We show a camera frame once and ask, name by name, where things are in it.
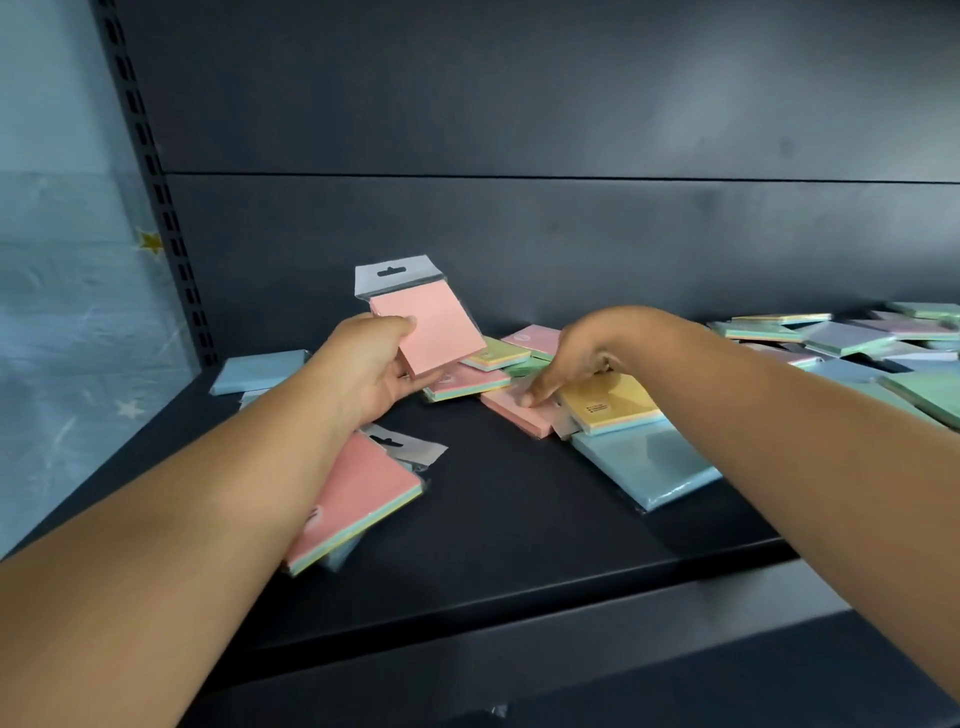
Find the person's right hand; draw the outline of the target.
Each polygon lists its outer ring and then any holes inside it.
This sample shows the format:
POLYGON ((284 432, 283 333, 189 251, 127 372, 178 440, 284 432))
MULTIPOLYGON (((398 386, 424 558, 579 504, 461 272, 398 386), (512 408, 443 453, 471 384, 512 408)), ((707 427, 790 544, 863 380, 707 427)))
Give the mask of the person's right hand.
POLYGON ((601 362, 597 374, 611 370, 643 376, 644 333, 652 309, 618 306, 592 312, 560 335, 555 358, 591 358, 601 362))

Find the person's left hand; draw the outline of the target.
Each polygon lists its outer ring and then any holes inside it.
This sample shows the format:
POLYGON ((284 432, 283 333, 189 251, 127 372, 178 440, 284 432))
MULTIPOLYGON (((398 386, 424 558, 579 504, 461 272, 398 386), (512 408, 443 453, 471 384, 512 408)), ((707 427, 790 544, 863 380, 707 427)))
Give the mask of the person's left hand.
POLYGON ((320 402, 350 431, 375 421, 442 374, 434 370, 420 378, 409 377, 400 358, 401 342, 364 340, 358 316, 341 321, 306 368, 320 402))

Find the pink sticky note pack with hang tab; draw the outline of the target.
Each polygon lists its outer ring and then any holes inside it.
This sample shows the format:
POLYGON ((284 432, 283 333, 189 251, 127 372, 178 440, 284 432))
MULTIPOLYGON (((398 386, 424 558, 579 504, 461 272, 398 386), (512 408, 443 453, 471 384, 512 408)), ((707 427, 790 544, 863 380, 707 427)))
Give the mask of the pink sticky note pack with hang tab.
POLYGON ((422 378, 481 352, 484 338, 427 255, 416 255, 354 269, 354 296, 379 318, 414 319, 399 344, 400 361, 411 379, 422 378))

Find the person's right forearm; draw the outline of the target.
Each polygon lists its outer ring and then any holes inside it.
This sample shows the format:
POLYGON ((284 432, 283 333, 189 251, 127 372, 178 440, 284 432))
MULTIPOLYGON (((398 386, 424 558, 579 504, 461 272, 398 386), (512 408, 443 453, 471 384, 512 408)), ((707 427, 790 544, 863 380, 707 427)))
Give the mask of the person's right forearm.
POLYGON ((855 611, 960 702, 960 436, 645 307, 608 352, 855 611))

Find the person's left forearm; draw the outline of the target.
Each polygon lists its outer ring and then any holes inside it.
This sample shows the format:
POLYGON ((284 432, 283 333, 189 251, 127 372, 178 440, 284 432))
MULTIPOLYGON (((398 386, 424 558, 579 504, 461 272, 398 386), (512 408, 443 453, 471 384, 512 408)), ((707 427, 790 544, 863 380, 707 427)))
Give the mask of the person's left forearm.
POLYGON ((355 429, 308 367, 0 562, 0 728, 176 728, 355 429))

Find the salmon pink sticky note pack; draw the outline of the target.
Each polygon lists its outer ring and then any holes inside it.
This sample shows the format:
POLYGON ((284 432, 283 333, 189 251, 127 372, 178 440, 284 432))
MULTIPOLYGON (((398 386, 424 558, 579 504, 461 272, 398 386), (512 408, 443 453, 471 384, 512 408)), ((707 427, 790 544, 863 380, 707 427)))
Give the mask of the salmon pink sticky note pack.
POLYGON ((565 413, 554 399, 548 398, 534 406, 522 406, 522 395, 527 384, 516 381, 505 388, 479 395, 479 401, 499 417, 508 421, 536 440, 544 440, 555 432, 554 425, 565 413))

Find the yellow-green sticky note pack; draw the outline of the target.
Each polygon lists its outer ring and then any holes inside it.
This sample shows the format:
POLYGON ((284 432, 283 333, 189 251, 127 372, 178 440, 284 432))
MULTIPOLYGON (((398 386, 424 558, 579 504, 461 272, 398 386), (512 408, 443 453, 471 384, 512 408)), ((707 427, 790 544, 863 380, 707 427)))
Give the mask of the yellow-green sticky note pack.
POLYGON ((527 362, 531 350, 500 339, 484 336, 486 346, 474 354, 463 358, 460 363, 480 372, 503 370, 527 362))

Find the yellow sticky note pack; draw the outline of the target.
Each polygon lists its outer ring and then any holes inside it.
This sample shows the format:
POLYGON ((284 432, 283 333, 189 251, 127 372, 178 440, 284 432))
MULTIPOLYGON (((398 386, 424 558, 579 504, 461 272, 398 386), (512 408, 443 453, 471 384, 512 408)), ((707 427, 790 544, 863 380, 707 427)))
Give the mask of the yellow sticky note pack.
POLYGON ((624 431, 666 418, 642 384, 621 372, 596 373, 564 384, 556 397, 582 433, 589 436, 624 431))

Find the pink and green sticky note pack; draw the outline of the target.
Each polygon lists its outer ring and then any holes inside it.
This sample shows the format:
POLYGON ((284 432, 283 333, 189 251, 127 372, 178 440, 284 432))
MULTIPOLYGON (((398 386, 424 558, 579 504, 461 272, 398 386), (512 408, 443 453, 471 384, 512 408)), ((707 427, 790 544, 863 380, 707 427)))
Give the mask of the pink and green sticky note pack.
POLYGON ((511 383, 510 374, 504 370, 477 370, 458 363, 422 393, 430 403, 442 403, 503 389, 511 383))

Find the large blue sticky note pack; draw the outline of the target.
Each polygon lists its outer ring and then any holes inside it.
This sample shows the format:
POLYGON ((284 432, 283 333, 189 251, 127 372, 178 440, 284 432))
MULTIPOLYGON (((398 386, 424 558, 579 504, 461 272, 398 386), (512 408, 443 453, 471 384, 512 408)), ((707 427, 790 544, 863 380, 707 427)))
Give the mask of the large blue sticky note pack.
POLYGON ((589 435, 572 445, 646 512, 682 499, 722 478, 667 419, 589 435))

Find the light blue sticky note pack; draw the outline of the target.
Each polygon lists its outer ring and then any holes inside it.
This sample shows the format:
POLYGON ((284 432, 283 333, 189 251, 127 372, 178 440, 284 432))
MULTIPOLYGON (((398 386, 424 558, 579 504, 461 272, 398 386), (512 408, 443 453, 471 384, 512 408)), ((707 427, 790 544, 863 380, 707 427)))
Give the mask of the light blue sticky note pack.
POLYGON ((209 394, 219 397, 271 389, 293 376, 306 360, 306 349, 228 358, 209 394))

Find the dark metal shelf unit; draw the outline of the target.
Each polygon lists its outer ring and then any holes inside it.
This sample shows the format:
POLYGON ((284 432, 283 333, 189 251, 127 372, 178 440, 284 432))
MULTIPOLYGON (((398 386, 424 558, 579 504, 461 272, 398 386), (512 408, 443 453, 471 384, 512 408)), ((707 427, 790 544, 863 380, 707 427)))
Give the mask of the dark metal shelf unit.
MULTIPOLYGON (((116 0, 214 346, 313 349, 425 254, 480 328, 960 298, 960 0, 116 0)), ((849 609, 735 489, 642 515, 477 401, 184 728, 430 721, 849 609)))

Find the large pink sticky note pack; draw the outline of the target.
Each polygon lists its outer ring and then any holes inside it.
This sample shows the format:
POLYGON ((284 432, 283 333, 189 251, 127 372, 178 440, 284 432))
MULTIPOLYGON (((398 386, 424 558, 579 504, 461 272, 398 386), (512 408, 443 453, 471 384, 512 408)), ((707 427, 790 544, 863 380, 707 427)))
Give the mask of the large pink sticky note pack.
POLYGON ((336 572, 364 534, 426 491, 424 473, 448 450, 370 423, 351 434, 321 486, 282 570, 336 572))

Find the slotted metal shelf upright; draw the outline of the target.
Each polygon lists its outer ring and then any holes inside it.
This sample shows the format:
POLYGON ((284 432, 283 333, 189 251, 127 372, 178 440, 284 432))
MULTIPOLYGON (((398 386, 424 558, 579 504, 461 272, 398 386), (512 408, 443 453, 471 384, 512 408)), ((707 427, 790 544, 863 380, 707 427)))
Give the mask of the slotted metal shelf upright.
POLYGON ((149 213, 138 236, 144 249, 162 257, 170 270, 194 354, 201 368, 221 364, 191 267, 159 147, 154 139, 116 0, 86 0, 93 14, 106 64, 136 159, 136 172, 122 176, 122 188, 145 200, 149 213))

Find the pile of pastel note packs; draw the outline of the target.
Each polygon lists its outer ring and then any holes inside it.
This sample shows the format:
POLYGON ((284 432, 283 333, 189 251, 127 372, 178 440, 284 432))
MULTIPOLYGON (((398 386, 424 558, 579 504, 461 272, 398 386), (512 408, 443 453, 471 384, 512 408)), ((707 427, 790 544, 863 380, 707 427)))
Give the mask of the pile of pastel note packs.
POLYGON ((960 433, 960 304, 890 302, 860 319, 759 314, 706 326, 960 433))

